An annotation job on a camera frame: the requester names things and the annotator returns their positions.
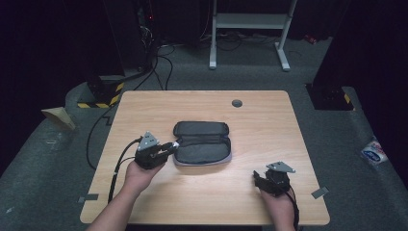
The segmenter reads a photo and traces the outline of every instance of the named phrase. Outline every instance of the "table top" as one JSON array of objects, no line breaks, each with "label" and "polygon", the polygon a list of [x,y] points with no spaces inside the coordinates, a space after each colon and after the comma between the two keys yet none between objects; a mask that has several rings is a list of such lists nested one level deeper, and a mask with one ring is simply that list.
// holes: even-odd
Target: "table top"
[{"label": "table top", "polygon": [[[232,105],[241,100],[242,106]],[[165,167],[137,199],[129,223],[144,224],[271,224],[252,172],[282,161],[300,210],[300,225],[324,225],[330,218],[290,97],[281,90],[172,90],[123,93],[110,134],[92,180],[81,221],[91,223],[107,205],[112,176],[123,149],[151,132],[161,143],[175,141],[178,121],[221,121],[230,128],[232,161],[204,167],[180,167],[168,158]],[[132,146],[124,158],[135,155]],[[123,185],[127,163],[119,171],[115,194]]]}]

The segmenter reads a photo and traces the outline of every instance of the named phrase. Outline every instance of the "black case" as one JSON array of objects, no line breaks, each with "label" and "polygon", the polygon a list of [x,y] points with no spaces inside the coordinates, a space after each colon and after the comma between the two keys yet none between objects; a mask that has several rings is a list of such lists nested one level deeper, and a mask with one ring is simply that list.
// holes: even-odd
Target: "black case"
[{"label": "black case", "polygon": [[180,121],[173,129],[180,144],[173,155],[178,166],[206,166],[232,159],[229,127],[224,122]]}]

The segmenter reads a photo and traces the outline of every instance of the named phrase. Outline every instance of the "gray carpet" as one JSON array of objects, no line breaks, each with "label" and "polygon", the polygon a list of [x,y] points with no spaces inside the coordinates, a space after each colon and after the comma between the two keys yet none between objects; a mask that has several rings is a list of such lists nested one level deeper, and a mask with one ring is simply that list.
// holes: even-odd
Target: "gray carpet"
[{"label": "gray carpet", "polygon": [[[355,111],[316,111],[306,83],[312,83],[330,40],[311,45],[288,40],[291,65],[283,72],[272,43],[244,42],[232,51],[218,50],[217,69],[209,70],[209,49],[187,46],[162,48],[173,63],[168,90],[286,90],[321,186],[331,217],[328,225],[303,230],[408,230],[408,196],[390,162],[378,168],[359,157],[374,135],[353,88],[344,88]],[[234,43],[220,42],[223,48]],[[159,59],[157,73],[166,83],[170,64]],[[125,83],[132,90],[143,78]],[[88,193],[94,171],[86,159],[89,131],[105,109],[79,109],[76,100],[85,83],[71,90],[65,106],[77,125],[71,134],[58,131],[45,119],[21,147],[0,180],[0,230],[84,230],[79,217],[80,196]],[[155,75],[139,90],[159,90]],[[111,120],[115,109],[107,114]],[[110,126],[102,119],[89,144],[90,160],[97,165]]]}]

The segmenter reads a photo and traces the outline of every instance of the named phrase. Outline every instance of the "blue and white package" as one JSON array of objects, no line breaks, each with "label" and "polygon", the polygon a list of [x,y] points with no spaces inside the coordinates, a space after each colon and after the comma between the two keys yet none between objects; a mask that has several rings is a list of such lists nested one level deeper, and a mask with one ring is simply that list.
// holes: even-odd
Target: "blue and white package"
[{"label": "blue and white package", "polygon": [[387,155],[381,147],[376,137],[372,137],[372,141],[361,150],[361,155],[371,165],[377,166],[388,160]]}]

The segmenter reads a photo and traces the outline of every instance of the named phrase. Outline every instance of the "white metal stand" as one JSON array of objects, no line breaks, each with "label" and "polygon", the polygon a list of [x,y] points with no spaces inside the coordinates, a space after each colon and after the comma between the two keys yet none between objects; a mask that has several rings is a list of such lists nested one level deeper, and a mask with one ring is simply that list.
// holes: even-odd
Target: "white metal stand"
[{"label": "white metal stand", "polygon": [[289,71],[283,46],[291,26],[294,8],[297,0],[292,0],[287,14],[254,14],[254,13],[217,13],[217,0],[214,0],[213,30],[210,51],[210,69],[217,68],[217,28],[245,29],[280,29],[280,41],[275,42],[275,48],[284,71]]}]

